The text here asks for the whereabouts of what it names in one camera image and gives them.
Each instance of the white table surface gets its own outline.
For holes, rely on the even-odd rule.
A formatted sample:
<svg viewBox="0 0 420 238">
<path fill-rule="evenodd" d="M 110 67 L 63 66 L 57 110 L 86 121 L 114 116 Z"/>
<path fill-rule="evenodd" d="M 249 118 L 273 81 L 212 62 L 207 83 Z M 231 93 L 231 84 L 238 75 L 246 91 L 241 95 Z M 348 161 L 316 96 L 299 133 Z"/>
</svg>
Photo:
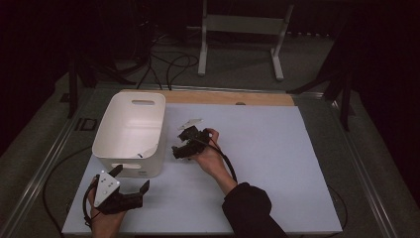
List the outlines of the white table surface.
<svg viewBox="0 0 420 238">
<path fill-rule="evenodd" d="M 120 232 L 130 234 L 227 234 L 232 229 L 221 205 L 224 194 L 194 161 L 176 160 L 177 128 L 202 118 L 220 132 L 219 145 L 233 164 L 238 182 L 264 189 L 271 216 L 286 233 L 320 234 L 342 231 L 328 187 L 294 106 L 166 104 L 166 156 L 160 175 L 151 178 L 142 208 L 130 210 Z M 104 167 L 92 156 L 62 232 L 88 234 L 82 197 Z M 137 192 L 145 178 L 117 178 L 120 192 Z"/>
</svg>

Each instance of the human hand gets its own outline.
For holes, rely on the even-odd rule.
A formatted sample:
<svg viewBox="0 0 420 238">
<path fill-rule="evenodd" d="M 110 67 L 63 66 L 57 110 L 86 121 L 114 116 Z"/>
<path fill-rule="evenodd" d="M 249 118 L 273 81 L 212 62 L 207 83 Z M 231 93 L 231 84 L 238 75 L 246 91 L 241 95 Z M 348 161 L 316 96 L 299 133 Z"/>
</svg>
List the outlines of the human hand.
<svg viewBox="0 0 420 238">
<path fill-rule="evenodd" d="M 220 151 L 220 147 L 217 144 L 219 132 L 212 128 L 207 128 L 206 130 L 211 136 L 209 145 Z M 194 155 L 190 159 L 196 161 L 205 173 L 216 180 L 223 192 L 228 194 L 238 184 L 226 170 L 222 155 L 212 147 L 206 147 L 202 153 Z"/>
<path fill-rule="evenodd" d="M 117 237 L 121 223 L 127 211 L 116 214 L 105 215 L 93 206 L 95 200 L 96 189 L 91 189 L 87 196 L 90 203 L 90 217 L 92 221 L 92 237 L 93 238 L 111 238 Z"/>
</svg>

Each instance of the dark background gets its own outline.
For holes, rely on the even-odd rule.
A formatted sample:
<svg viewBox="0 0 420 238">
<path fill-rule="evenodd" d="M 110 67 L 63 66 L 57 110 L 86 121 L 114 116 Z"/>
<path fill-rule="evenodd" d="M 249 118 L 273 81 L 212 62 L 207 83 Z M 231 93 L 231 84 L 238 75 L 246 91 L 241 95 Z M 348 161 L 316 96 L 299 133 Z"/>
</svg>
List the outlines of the dark background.
<svg viewBox="0 0 420 238">
<path fill-rule="evenodd" d="M 117 56 L 126 49 L 109 49 L 109 42 L 97 37 L 107 36 L 106 29 L 101 27 L 98 2 L 103 3 L 80 0 L 0 2 L 1 154 L 53 94 L 55 81 L 67 72 L 69 34 L 81 49 L 98 59 L 112 61 L 112 58 L 127 55 Z M 147 5 L 151 20 L 182 40 L 186 41 L 186 26 L 201 24 L 200 1 L 153 2 Z M 281 14 L 277 11 L 256 12 L 255 9 L 263 9 L 256 8 L 256 4 L 261 4 L 259 1 L 243 3 L 231 14 L 265 17 Z M 263 3 L 284 5 L 278 1 Z M 127 7 L 129 5 L 117 10 L 120 13 L 128 11 Z M 226 1 L 209 1 L 209 12 L 227 13 L 230 10 Z M 372 121 L 420 204 L 418 12 L 417 1 L 383 0 L 364 4 L 305 1 L 296 4 L 288 30 L 292 36 L 318 34 L 336 40 L 322 71 L 338 67 L 336 62 L 342 59 L 357 62 L 353 89 L 360 93 Z M 116 19 L 124 25 L 124 19 Z"/>
</svg>

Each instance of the white storage bin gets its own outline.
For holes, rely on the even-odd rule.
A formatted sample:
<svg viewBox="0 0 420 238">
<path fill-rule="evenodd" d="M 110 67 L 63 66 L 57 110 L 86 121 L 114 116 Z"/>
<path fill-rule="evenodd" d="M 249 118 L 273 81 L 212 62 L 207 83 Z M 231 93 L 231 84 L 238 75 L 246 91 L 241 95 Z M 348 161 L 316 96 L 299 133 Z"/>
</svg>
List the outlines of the white storage bin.
<svg viewBox="0 0 420 238">
<path fill-rule="evenodd" d="M 160 173 L 165 150 L 165 98 L 159 93 L 119 92 L 102 118 L 92 152 L 119 177 L 151 178 Z"/>
</svg>

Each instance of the metal stand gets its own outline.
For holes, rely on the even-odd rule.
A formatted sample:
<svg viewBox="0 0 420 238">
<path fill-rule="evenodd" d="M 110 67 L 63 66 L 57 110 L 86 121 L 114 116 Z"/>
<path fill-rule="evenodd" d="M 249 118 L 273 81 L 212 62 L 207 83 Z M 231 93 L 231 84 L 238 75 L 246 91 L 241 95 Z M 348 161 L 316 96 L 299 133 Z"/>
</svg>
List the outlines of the metal stand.
<svg viewBox="0 0 420 238">
<path fill-rule="evenodd" d="M 203 20 L 201 28 L 201 51 L 198 64 L 198 75 L 206 74 L 207 61 L 207 31 L 254 33 L 278 36 L 277 45 L 271 49 L 271 59 L 274 67 L 275 78 L 284 80 L 278 54 L 284 41 L 287 26 L 290 20 L 293 5 L 287 7 L 284 19 L 254 18 L 239 16 L 223 16 L 207 14 L 207 0 L 203 0 Z"/>
</svg>

